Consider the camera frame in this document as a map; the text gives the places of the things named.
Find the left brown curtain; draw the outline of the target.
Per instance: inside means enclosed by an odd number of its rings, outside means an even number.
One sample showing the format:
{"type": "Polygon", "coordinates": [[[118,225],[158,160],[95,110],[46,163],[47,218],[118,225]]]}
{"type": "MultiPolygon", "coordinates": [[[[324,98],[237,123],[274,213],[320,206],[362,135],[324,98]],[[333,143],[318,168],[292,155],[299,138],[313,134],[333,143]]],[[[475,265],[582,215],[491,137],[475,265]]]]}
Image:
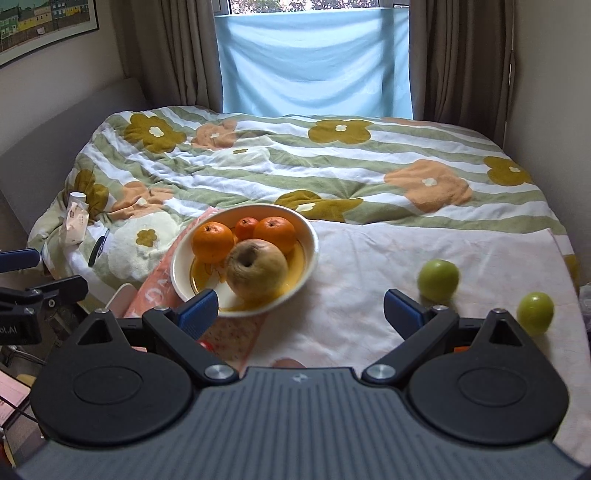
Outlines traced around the left brown curtain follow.
{"type": "Polygon", "coordinates": [[[221,65],[211,1],[112,1],[123,72],[148,102],[222,110],[221,65]]]}

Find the brown kiwi fruit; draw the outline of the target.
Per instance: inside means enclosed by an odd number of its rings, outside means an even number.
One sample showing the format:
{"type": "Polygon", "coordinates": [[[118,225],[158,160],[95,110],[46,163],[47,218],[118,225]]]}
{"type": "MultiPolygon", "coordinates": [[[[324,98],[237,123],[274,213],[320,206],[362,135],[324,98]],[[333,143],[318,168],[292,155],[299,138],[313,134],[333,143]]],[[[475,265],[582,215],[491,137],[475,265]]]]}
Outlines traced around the brown kiwi fruit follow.
{"type": "Polygon", "coordinates": [[[301,362],[290,358],[276,360],[271,367],[280,369],[304,369],[304,365],[301,362]]]}

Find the red cherry tomato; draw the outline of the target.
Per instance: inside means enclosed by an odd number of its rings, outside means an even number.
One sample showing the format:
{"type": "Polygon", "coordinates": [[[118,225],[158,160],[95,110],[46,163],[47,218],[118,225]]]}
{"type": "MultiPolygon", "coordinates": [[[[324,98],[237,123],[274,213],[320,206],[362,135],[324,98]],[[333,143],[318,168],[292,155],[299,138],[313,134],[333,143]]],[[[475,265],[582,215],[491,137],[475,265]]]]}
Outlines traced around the red cherry tomato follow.
{"type": "Polygon", "coordinates": [[[206,351],[213,353],[214,352],[214,347],[211,345],[211,343],[205,341],[205,340],[199,340],[198,344],[204,348],[206,351]]]}

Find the cream duck-print bowl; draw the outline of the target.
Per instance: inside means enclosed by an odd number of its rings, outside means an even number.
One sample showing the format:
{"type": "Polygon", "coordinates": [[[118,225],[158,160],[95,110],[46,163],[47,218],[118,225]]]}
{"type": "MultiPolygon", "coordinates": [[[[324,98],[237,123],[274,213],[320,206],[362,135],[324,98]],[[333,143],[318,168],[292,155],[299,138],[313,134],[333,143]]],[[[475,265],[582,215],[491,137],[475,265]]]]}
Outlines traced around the cream duck-print bowl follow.
{"type": "Polygon", "coordinates": [[[311,277],[318,262],[318,235],[310,222],[293,210],[277,205],[252,204],[219,211],[208,220],[201,221],[193,227],[180,241],[172,255],[170,274],[172,285],[178,297],[183,301],[190,300],[205,289],[214,290],[218,297],[218,315],[225,318],[245,318],[266,313],[280,306],[303,288],[311,277]],[[249,302],[238,298],[226,282],[226,258],[218,264],[205,264],[197,260],[191,249],[193,231],[206,222],[219,222],[230,230],[243,217],[257,220],[270,216],[286,218],[297,231],[297,243],[287,255],[287,278],[276,295],[270,298],[249,302]]]}

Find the large orange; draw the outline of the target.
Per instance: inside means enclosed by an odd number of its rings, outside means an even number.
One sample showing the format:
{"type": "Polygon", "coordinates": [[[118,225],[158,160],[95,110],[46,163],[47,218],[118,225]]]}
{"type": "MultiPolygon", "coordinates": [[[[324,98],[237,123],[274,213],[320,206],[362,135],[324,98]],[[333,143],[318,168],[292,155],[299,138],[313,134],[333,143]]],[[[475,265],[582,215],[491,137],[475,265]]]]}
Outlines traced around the large orange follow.
{"type": "Polygon", "coordinates": [[[197,260],[205,264],[219,263],[235,247],[235,236],[224,224],[206,222],[191,236],[191,249],[197,260]]]}

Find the floral striped quilt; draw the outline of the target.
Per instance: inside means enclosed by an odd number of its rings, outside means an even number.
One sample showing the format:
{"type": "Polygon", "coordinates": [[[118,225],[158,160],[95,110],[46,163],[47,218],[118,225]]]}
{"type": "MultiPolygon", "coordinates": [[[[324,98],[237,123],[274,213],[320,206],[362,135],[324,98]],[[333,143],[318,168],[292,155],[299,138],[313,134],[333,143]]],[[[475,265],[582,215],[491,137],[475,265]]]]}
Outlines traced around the floral striped quilt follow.
{"type": "Polygon", "coordinates": [[[400,118],[216,114],[189,106],[122,111],[77,153],[28,238],[56,279],[83,276],[86,305],[140,286],[208,207],[270,203],[311,220],[487,230],[550,230],[572,277],[565,227],[530,174],[473,130],[400,118]],[[63,246],[69,194],[86,194],[84,240],[63,246]],[[93,268],[97,239],[110,235],[93,268]]]}

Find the brown curtain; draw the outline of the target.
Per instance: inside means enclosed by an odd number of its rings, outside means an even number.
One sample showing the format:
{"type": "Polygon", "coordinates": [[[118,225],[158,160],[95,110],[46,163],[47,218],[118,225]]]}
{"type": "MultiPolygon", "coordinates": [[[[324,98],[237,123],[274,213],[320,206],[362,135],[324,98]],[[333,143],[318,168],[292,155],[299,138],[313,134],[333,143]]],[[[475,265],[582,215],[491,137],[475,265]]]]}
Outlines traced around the brown curtain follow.
{"type": "Polygon", "coordinates": [[[112,1],[123,72],[148,102],[222,110],[221,65],[211,1],[112,1]]]}
{"type": "Polygon", "coordinates": [[[412,1],[409,22],[414,118],[475,130],[501,146],[514,70],[515,3],[412,1]]]}

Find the wrinkled russet apple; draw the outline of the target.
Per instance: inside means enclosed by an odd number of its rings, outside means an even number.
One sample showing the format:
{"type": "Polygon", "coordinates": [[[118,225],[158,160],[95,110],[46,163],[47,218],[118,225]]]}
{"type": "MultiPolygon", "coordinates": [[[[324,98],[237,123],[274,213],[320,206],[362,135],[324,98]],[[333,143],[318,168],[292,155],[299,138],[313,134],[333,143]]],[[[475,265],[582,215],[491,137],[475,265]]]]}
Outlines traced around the wrinkled russet apple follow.
{"type": "Polygon", "coordinates": [[[225,277],[238,298],[254,302],[276,295],[287,278],[287,259],[276,245],[260,239],[238,242],[225,262],[225,277]]]}

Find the green apple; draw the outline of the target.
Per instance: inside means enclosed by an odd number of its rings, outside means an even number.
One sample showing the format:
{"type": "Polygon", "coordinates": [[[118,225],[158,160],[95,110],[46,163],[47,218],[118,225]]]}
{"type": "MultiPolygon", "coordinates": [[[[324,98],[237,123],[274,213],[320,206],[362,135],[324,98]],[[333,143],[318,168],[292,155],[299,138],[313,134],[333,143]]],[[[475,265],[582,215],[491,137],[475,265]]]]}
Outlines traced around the green apple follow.
{"type": "Polygon", "coordinates": [[[554,318],[554,302],[544,292],[525,295],[517,308],[517,320],[530,336],[545,334],[554,318]]]}
{"type": "Polygon", "coordinates": [[[454,263],[443,259],[434,259],[425,263],[417,279],[420,294],[438,304],[449,302],[459,283],[459,268],[454,263]]]}

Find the framed wall picture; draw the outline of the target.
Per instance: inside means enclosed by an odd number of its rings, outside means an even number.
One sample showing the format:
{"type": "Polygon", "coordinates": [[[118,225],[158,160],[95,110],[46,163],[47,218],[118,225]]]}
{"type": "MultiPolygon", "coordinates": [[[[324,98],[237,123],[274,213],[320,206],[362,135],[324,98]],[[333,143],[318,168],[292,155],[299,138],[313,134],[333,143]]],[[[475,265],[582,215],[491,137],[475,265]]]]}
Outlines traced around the framed wall picture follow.
{"type": "Polygon", "coordinates": [[[2,1],[0,21],[2,67],[99,28],[93,0],[2,1]]]}

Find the white tray cloth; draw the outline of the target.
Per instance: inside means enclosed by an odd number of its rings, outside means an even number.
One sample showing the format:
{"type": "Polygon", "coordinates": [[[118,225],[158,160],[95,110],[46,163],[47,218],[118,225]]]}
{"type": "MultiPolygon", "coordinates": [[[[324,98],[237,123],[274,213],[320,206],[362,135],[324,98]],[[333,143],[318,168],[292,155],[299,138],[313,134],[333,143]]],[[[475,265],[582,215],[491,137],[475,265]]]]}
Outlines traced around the white tray cloth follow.
{"type": "Polygon", "coordinates": [[[483,318],[495,307],[514,313],[532,292],[551,297],[554,317],[536,343],[570,395],[555,442],[589,464],[589,346],[560,244],[549,231],[507,234],[325,221],[313,226],[320,239],[317,268],[300,292],[264,318],[240,369],[291,359],[307,367],[362,370],[402,341],[384,317],[386,291],[399,289],[417,298],[424,264],[448,260],[460,270],[453,307],[465,317],[483,318]]]}

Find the light blue window sheet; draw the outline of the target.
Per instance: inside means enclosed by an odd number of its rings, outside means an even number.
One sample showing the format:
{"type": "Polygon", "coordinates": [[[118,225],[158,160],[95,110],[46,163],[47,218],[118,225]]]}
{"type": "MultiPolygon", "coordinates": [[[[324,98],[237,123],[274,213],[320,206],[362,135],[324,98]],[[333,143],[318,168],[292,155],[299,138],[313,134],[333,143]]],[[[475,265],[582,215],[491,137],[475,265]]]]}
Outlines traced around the light blue window sheet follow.
{"type": "Polygon", "coordinates": [[[406,7],[218,15],[222,108],[255,116],[413,116],[406,7]]]}

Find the small white pink carton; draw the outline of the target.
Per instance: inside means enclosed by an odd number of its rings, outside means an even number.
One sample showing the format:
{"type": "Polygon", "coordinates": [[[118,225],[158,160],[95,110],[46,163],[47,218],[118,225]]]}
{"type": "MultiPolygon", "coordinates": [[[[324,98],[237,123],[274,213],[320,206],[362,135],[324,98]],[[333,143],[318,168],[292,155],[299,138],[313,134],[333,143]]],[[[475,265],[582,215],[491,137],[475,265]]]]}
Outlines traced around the small white pink carton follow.
{"type": "Polygon", "coordinates": [[[73,191],[69,194],[67,210],[60,230],[63,246],[71,247],[82,243],[89,221],[89,205],[86,194],[73,191]]]}

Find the right brown curtain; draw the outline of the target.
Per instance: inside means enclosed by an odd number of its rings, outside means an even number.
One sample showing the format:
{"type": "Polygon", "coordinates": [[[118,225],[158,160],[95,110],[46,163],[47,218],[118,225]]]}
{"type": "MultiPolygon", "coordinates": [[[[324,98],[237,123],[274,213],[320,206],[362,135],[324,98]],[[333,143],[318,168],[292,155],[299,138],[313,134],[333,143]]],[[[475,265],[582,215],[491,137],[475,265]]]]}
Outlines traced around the right brown curtain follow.
{"type": "Polygon", "coordinates": [[[475,130],[501,146],[514,70],[515,3],[412,1],[409,22],[414,118],[475,130]]]}

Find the small mandarin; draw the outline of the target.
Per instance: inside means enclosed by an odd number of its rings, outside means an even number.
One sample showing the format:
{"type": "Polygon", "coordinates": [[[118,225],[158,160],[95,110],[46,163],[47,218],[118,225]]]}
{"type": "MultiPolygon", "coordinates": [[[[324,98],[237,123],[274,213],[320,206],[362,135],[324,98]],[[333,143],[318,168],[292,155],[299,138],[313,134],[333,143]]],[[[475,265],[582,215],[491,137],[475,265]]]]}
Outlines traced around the small mandarin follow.
{"type": "Polygon", "coordinates": [[[235,224],[235,237],[238,241],[252,239],[259,220],[253,217],[243,217],[235,224]]]}

